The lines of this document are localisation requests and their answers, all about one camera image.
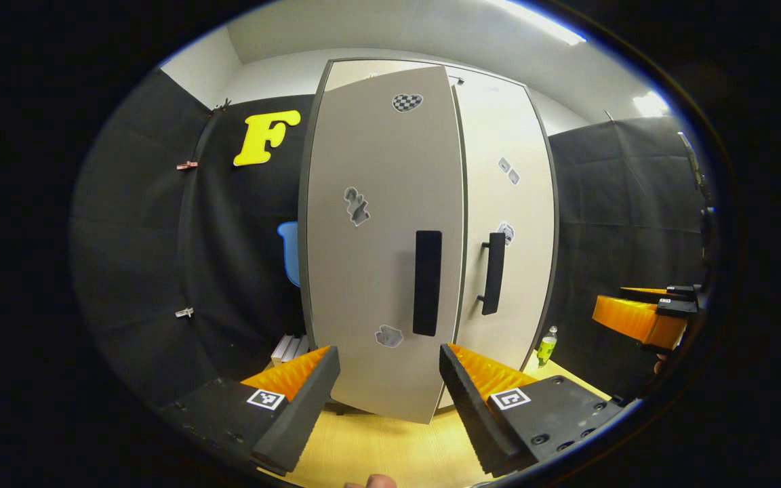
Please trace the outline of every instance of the white wall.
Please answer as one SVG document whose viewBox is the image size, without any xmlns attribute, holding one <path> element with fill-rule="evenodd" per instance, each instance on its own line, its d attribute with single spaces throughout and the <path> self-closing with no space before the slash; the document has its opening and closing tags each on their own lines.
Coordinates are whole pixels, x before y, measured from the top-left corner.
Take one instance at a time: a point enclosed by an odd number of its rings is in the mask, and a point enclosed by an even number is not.
<svg viewBox="0 0 781 488">
<path fill-rule="evenodd" d="M 312 52 L 300 52 L 276 58 L 262 59 L 242 65 L 233 75 L 217 99 L 230 98 L 232 103 L 249 102 L 261 98 L 291 95 L 314 95 L 325 65 L 334 58 L 415 58 L 431 61 L 452 62 L 416 52 L 400 52 L 393 49 L 372 49 L 371 47 L 345 47 L 345 49 L 319 49 Z M 533 89 L 536 105 L 542 114 L 548 136 L 589 125 L 588 121 L 564 107 L 554 99 Z"/>
<path fill-rule="evenodd" d="M 242 66 L 227 27 L 222 26 L 184 47 L 161 70 L 201 103 L 213 108 L 225 102 L 225 97 L 220 97 L 222 89 Z"/>
</svg>

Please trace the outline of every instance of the white cabinet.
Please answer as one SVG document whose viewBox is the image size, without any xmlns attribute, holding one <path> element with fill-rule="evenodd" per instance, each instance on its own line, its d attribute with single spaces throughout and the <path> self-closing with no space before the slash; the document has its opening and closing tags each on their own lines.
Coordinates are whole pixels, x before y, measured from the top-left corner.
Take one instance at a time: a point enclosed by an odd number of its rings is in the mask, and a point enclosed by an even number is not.
<svg viewBox="0 0 781 488">
<path fill-rule="evenodd" d="M 432 62 L 340 60 L 310 124 L 301 290 L 313 346 L 338 347 L 332 398 L 428 423 L 450 404 L 442 343 L 523 367 L 548 299 L 556 216 L 524 86 Z"/>
</svg>

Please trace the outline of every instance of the finger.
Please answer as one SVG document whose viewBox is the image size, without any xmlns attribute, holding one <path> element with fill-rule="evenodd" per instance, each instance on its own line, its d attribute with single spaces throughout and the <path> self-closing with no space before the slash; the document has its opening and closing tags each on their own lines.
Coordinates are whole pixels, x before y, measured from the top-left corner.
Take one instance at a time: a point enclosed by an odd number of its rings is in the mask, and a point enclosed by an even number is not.
<svg viewBox="0 0 781 488">
<path fill-rule="evenodd" d="M 397 482 L 390 476 L 373 474 L 366 480 L 366 488 L 397 488 Z"/>
</svg>

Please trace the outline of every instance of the wooden floor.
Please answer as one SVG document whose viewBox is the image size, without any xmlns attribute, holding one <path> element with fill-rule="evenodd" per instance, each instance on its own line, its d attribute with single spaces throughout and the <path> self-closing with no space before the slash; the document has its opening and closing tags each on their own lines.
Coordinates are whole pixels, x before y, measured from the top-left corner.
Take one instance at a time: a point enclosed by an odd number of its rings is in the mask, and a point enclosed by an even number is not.
<svg viewBox="0 0 781 488">
<path fill-rule="evenodd" d="M 538 368 L 532 358 L 524 373 L 537 380 L 561 374 L 610 399 L 552 361 Z M 341 488 L 347 481 L 365 485 L 373 473 L 391 476 L 399 488 L 465 488 L 494 479 L 481 470 L 453 407 L 438 411 L 428 426 L 359 411 L 337 415 L 326 407 L 297 468 L 285 478 L 265 473 L 307 488 Z"/>
</svg>

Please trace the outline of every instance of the human hand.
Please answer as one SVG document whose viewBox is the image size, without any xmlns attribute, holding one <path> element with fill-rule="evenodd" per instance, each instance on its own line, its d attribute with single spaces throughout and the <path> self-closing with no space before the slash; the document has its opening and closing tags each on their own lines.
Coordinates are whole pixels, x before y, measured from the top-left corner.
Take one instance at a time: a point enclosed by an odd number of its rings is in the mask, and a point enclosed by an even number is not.
<svg viewBox="0 0 781 488">
<path fill-rule="evenodd" d="M 365 488 L 357 483 L 346 483 L 343 488 Z M 397 482 L 390 476 L 383 474 L 373 474 L 366 480 L 366 488 L 397 488 Z"/>
<path fill-rule="evenodd" d="M 653 372 L 659 374 L 659 371 L 661 371 L 664 362 L 667 361 L 667 356 L 664 354 L 657 354 L 656 356 L 659 356 L 659 362 L 653 365 Z"/>
</svg>

